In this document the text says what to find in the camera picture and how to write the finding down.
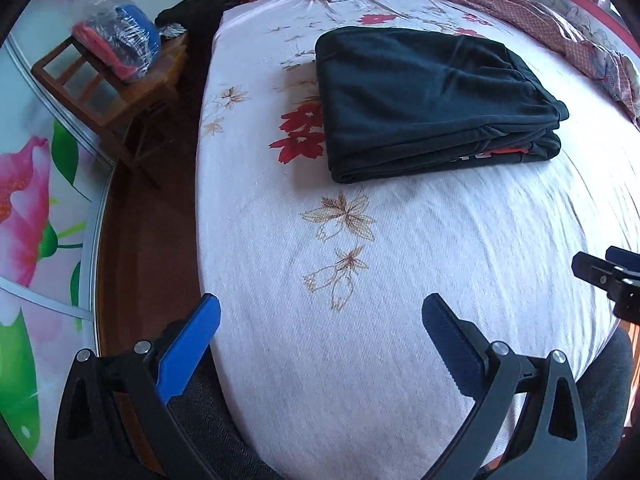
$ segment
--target embroidered flower pattern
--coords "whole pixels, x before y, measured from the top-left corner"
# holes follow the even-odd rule
[[[241,103],[242,101],[246,101],[246,92],[241,92],[236,90],[235,86],[228,88],[224,92],[220,94],[220,98],[222,99],[222,105],[227,110],[232,110],[236,103]]]
[[[294,111],[281,116],[285,121],[280,129],[287,133],[284,139],[272,142],[270,148],[282,148],[278,160],[289,164],[299,155],[318,158],[324,152],[321,142],[324,133],[312,132],[312,128],[322,127],[322,108],[318,102],[303,102]]]
[[[607,38],[606,32],[600,28],[598,30],[594,30],[596,25],[591,25],[591,19],[584,10],[574,6],[569,9],[565,18],[575,28],[583,33],[588,40],[593,41],[593,43],[599,44],[604,48],[608,48],[609,50],[616,50],[616,46],[609,41],[609,38]]]
[[[354,275],[360,269],[369,269],[369,266],[358,258],[363,248],[364,246],[356,247],[349,253],[336,249],[337,262],[304,276],[303,283],[306,288],[315,292],[331,287],[331,308],[342,310],[353,294]]]
[[[303,65],[300,64],[298,66],[295,66],[295,68],[300,68]],[[288,90],[290,88],[302,88],[303,86],[306,85],[317,85],[318,84],[318,78],[315,76],[309,77],[307,79],[303,79],[303,80],[299,80],[299,81],[294,81],[292,83],[289,83],[287,85],[284,86],[277,86],[276,88],[274,88],[274,90],[277,90],[278,92],[282,92],[283,90]]]
[[[455,25],[451,25],[449,23],[438,22],[437,20],[421,20],[425,25],[433,25],[433,27],[437,27],[443,34],[453,34]]]
[[[365,14],[358,22],[363,25],[377,25],[379,23],[390,22],[396,19],[396,17],[395,14]]]
[[[454,32],[454,36],[473,36],[474,38],[484,38],[482,34],[478,34],[476,31],[469,28],[458,27]]]
[[[315,53],[316,53],[316,51],[313,50],[313,49],[312,50],[303,50],[302,52],[299,52],[299,53],[295,54],[294,57],[311,56],[311,55],[314,55]],[[296,62],[295,59],[287,59],[286,61],[283,61],[280,64],[284,67],[284,69],[287,72],[290,72],[291,70],[295,70],[298,67],[302,66],[302,63]]]
[[[344,193],[338,193],[338,198],[322,197],[322,207],[300,213],[303,219],[314,224],[320,224],[316,238],[325,242],[343,229],[347,229],[352,235],[373,242],[376,237],[369,227],[375,220],[366,216],[364,212],[369,207],[369,197],[360,194],[351,202],[348,202]]]
[[[214,136],[225,131],[222,127],[223,113],[233,110],[236,104],[249,99],[247,92],[242,92],[240,87],[232,86],[209,98],[203,105],[202,111],[202,136]]]
[[[202,135],[203,136],[213,136],[215,134],[221,134],[224,130],[222,127],[222,117],[216,117],[212,121],[209,121],[207,124],[204,124],[202,127]]]
[[[494,24],[491,22],[488,22],[487,20],[483,20],[482,18],[479,18],[478,16],[476,16],[475,14],[472,14],[471,12],[465,12],[462,15],[462,19],[463,20],[467,20],[468,22],[471,23],[478,23],[479,25],[486,25],[487,27],[493,27]]]

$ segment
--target wooden chair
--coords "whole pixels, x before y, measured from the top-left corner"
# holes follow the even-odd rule
[[[186,43],[186,34],[163,43],[159,58],[146,75],[130,84],[118,79],[109,67],[73,37],[67,38],[36,62],[31,74],[63,107],[93,130],[108,150],[132,172],[142,174],[153,186],[158,187],[149,174],[140,168],[144,136],[136,149],[130,151],[125,144],[126,134],[119,134],[118,131],[127,128],[134,118],[151,116],[151,111],[157,111],[161,105],[166,105],[175,119],[182,120],[175,85],[186,63]],[[75,47],[80,57],[68,65],[59,76],[52,76],[46,70],[47,65],[70,46]],[[79,95],[72,95],[65,86],[85,63],[91,65],[97,74],[81,89]],[[90,106],[90,100],[103,82],[113,89],[114,98],[104,106],[104,110],[97,111]]]

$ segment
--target folded black clothing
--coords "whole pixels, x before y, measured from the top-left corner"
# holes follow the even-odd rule
[[[569,117],[497,41],[343,27],[316,42],[329,170],[350,183],[549,160]]]

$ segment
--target plastic bag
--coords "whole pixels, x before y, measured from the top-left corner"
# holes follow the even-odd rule
[[[146,74],[160,54],[160,33],[130,0],[76,0],[73,36],[109,66],[119,79],[132,82]]]

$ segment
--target floral bedsheet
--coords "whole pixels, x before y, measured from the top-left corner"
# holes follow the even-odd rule
[[[501,41],[567,105],[562,152],[335,184],[314,46],[347,25]],[[579,377],[615,320],[571,259],[640,250],[639,137],[565,58],[468,6],[260,0],[226,12],[201,118],[198,262],[203,292],[222,304],[211,347],[245,441],[286,478],[421,478],[472,405],[422,327],[432,292],[490,340],[562,349]]]

